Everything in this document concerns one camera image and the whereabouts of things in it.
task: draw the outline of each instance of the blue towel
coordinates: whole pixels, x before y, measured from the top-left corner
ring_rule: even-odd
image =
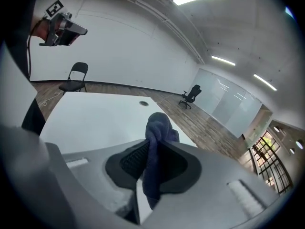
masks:
[[[158,142],[161,140],[179,142],[179,134],[164,113],[156,112],[148,118],[145,138],[149,140],[146,168],[143,175],[143,192],[151,209],[160,199],[161,169],[158,156]]]

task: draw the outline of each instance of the office chair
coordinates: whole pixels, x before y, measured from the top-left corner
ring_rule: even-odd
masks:
[[[70,75],[72,71],[78,71],[85,74],[81,82],[71,80]],[[77,90],[79,90],[80,92],[81,89],[84,87],[85,91],[87,92],[86,85],[84,82],[87,71],[88,71],[88,65],[86,63],[82,63],[82,62],[75,63],[70,71],[67,82],[61,84],[59,86],[59,89],[63,91],[63,94],[65,94],[66,92],[75,92]]]
[[[185,99],[185,101],[180,101],[179,104],[185,104],[185,108],[187,109],[187,106],[190,107],[190,109],[192,108],[188,103],[193,103],[195,102],[195,98],[196,96],[201,93],[201,90],[200,90],[200,85],[195,85],[193,86],[191,92],[186,95],[186,91],[184,91],[184,94],[182,94],[182,97]]]

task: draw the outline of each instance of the gray panel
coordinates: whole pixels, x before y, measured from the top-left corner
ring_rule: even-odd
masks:
[[[238,225],[235,229],[248,229],[248,228],[261,228],[265,223],[276,215],[279,210],[285,205],[287,200],[292,194],[292,190],[288,191],[286,194],[281,195],[272,205],[266,208],[262,213],[256,217],[248,220],[246,223]]]
[[[0,51],[0,123],[21,126],[37,91],[22,74],[5,43]]]
[[[88,163],[71,168],[75,178],[106,209],[124,217],[131,210],[130,198],[133,191],[117,187],[106,173],[105,164],[113,154],[122,152],[141,141],[143,140],[111,148],[64,154],[63,158],[66,162],[86,158]]]
[[[249,218],[227,186],[239,179],[266,206],[278,198],[270,187],[235,160],[180,143],[173,144],[200,159],[201,177],[183,194],[163,195],[143,227],[227,229],[244,223]]]
[[[241,104],[225,124],[225,127],[236,137],[240,137],[247,130],[262,106],[262,103],[248,92],[244,96],[238,96],[242,99]]]
[[[216,109],[224,95],[227,93],[228,88],[227,86],[230,84],[230,82],[223,78],[220,77],[216,74],[213,75],[213,88],[211,91],[211,99],[210,103],[208,102],[208,113],[212,114],[213,111]]]
[[[238,85],[230,82],[227,88],[227,92],[215,108],[212,115],[224,126],[229,121],[235,110],[241,104],[245,90]]]
[[[74,228],[139,228],[115,215],[94,199],[72,175],[70,169],[65,164],[58,147],[51,143],[46,143],[46,145],[50,155],[50,168],[56,176],[57,182],[73,211]],[[111,148],[114,148],[113,153],[117,153],[123,150],[120,149],[120,147],[126,149],[126,145],[130,147],[130,144],[125,144],[123,146],[116,146],[119,150],[114,147]]]

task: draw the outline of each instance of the black mesh pad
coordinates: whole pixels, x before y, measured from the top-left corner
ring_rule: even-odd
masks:
[[[106,172],[117,186],[136,190],[136,182],[146,166],[148,147],[145,140],[107,160]],[[199,179],[201,164],[195,156],[167,142],[158,144],[158,152],[161,194],[183,193]]]

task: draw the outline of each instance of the white table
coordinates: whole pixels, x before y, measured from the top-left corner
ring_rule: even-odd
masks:
[[[140,101],[149,105],[142,106]],[[145,139],[147,120],[155,112],[164,113],[150,97],[67,92],[53,109],[40,137],[56,144],[62,154],[111,147]],[[181,143],[196,146],[171,123]]]

